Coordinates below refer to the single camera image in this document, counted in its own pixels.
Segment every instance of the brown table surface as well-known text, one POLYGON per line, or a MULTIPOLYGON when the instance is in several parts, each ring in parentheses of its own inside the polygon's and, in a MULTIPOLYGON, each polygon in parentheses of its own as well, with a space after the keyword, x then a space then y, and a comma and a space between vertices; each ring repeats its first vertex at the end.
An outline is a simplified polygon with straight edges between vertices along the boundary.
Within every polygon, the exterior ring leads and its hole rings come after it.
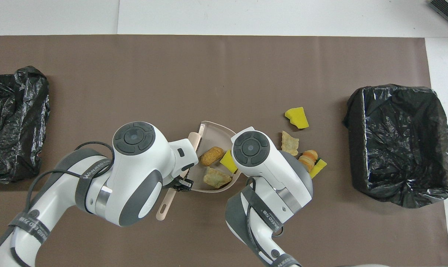
MULTIPOLYGON (((254 126, 279 147, 282 130, 315 149, 328 166, 314 199, 276 242, 306 267, 379 263, 448 265, 442 202, 409 210, 351 186, 348 132, 341 120, 363 86, 430 86, 423 39, 266 36, 4 36, 0 74, 32 65, 50 82, 51 117, 42 171, 76 145, 110 143, 131 121, 170 141, 203 120, 235 132, 254 126), (283 113, 303 106, 310 127, 283 113)), ((37 266, 261 266, 232 235, 225 204, 245 178, 217 194, 178 193, 168 217, 158 205, 120 228, 70 208, 39 250, 37 266)), ((30 181, 0 185, 0 235, 24 205, 30 181)))

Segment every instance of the gray velcro strap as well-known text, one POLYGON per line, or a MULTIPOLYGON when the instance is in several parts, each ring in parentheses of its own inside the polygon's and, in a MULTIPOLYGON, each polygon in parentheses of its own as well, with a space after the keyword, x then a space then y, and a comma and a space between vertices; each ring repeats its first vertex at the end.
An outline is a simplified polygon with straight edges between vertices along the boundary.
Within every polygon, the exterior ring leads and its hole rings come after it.
POLYGON ((76 193, 75 193, 75 201, 78 208, 81 210, 91 213, 86 208, 86 197, 87 192, 89 191, 90 184, 92 184, 92 180, 94 176, 104 169, 105 167, 110 165, 110 159, 101 159, 98 162, 92 164, 81 176, 79 181, 77 182, 76 193))
POLYGON ((256 211, 256 214, 268 225, 268 227, 276 232, 280 230, 283 226, 276 215, 270 210, 270 208, 265 204, 265 202, 253 191, 253 189, 248 185, 242 190, 242 194, 250 206, 256 211))
POLYGON ((285 253, 276 258, 270 267, 289 267, 291 265, 301 266, 294 257, 285 253))
POLYGON ((46 241, 47 237, 51 233, 44 223, 24 211, 18 213, 9 225, 23 229, 30 235, 34 236, 41 244, 46 241))

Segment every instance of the black plastic bag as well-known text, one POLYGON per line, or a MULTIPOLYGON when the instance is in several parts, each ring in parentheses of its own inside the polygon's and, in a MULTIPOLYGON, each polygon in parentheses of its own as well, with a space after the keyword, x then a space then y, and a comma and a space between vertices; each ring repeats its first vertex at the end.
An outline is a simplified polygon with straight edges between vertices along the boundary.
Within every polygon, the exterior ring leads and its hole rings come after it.
POLYGON ((448 198, 448 125, 432 89, 364 87, 347 105, 354 188, 405 208, 448 198))
POLYGON ((39 173, 39 153, 49 117, 49 83, 27 66, 0 75, 0 182, 31 178, 39 173))

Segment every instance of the brown tablecloth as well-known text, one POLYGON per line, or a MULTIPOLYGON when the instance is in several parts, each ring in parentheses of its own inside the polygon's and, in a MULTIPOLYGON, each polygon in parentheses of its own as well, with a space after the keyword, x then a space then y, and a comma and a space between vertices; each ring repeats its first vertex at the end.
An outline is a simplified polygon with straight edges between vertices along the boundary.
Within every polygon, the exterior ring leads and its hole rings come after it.
MULTIPOLYGON (((314 199, 276 239, 285 252, 306 267, 448 265, 443 203, 409 210, 353 189, 341 123, 357 88, 430 86, 423 39, 0 37, 0 74, 28 65, 50 82, 43 171, 77 144, 110 143, 131 121, 154 124, 170 141, 198 130, 202 120, 236 132, 254 126, 277 147, 285 130, 300 138, 300 151, 315 149, 328 163, 313 180, 314 199), (302 131, 283 116, 299 106, 310 124, 302 131)), ((164 221, 155 219, 156 205, 128 228, 70 208, 39 251, 37 266, 261 266, 224 219, 227 199, 244 182, 241 176, 217 194, 178 193, 164 221)), ((24 205, 29 183, 0 185, 0 235, 24 205)))

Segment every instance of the beige handle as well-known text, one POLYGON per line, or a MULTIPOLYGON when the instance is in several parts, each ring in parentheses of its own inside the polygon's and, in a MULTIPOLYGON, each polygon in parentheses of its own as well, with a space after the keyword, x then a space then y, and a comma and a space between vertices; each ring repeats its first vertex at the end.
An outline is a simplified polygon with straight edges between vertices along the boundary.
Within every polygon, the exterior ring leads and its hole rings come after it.
MULTIPOLYGON (((190 143, 193 145, 193 148, 195 151, 197 150, 197 147, 200 142, 200 135, 197 132, 190 132, 188 135, 188 139, 190 143)), ((181 173, 181 177, 186 177, 186 174, 188 174, 189 169, 186 171, 183 171, 181 173)), ((169 207, 171 206, 171 202, 175 198, 176 190, 173 188, 168 189, 166 192, 165 198, 161 202, 160 208, 158 209, 158 212, 156 213, 156 219, 157 220, 164 220, 166 218, 166 214, 168 214, 169 207)))

